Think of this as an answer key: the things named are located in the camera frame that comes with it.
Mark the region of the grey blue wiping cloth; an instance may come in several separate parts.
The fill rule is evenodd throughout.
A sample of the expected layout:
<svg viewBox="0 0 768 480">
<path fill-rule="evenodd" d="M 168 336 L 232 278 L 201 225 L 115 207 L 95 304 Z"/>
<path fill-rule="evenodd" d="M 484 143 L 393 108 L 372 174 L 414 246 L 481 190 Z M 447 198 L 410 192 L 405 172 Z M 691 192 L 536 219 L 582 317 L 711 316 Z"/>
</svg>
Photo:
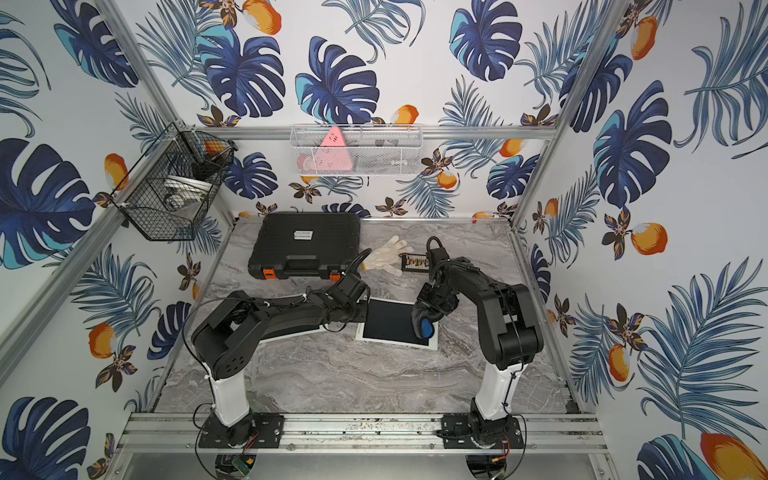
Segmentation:
<svg viewBox="0 0 768 480">
<path fill-rule="evenodd" d="M 411 310 L 414 335 L 420 340 L 430 340 L 435 334 L 435 324 L 443 314 L 426 303 L 417 302 Z"/>
</svg>

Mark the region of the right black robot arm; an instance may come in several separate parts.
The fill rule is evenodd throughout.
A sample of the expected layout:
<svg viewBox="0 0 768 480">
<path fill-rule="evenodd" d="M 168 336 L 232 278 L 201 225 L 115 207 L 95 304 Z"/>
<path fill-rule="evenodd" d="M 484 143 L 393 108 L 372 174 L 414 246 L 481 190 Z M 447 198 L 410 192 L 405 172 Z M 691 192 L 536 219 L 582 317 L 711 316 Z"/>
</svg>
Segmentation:
<svg viewBox="0 0 768 480">
<path fill-rule="evenodd" d="M 532 293 L 481 271 L 465 257 L 452 258 L 440 239 L 426 242 L 429 280 L 411 310 L 414 333 L 430 339 L 436 324 L 465 297 L 476 308 L 478 343 L 486 361 L 482 382 L 470 402 L 467 437 L 481 448 L 521 448 L 524 434 L 511 410 L 514 390 L 544 347 Z"/>
</svg>

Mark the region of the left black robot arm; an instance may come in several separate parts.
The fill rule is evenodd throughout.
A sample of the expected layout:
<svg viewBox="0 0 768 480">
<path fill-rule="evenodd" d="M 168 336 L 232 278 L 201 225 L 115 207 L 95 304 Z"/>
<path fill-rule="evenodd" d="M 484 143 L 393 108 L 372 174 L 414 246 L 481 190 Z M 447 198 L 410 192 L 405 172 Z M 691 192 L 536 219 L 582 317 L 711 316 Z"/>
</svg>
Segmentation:
<svg viewBox="0 0 768 480">
<path fill-rule="evenodd" d="M 213 413 L 203 427 L 230 447 L 243 447 L 256 435 L 243 370 L 267 336 L 304 327 L 328 328 L 367 320 L 370 288 L 358 268 L 372 253 L 359 253 L 339 279 L 325 289 L 273 299 L 242 290 L 225 297 L 191 335 L 194 355 L 207 374 Z"/>
</svg>

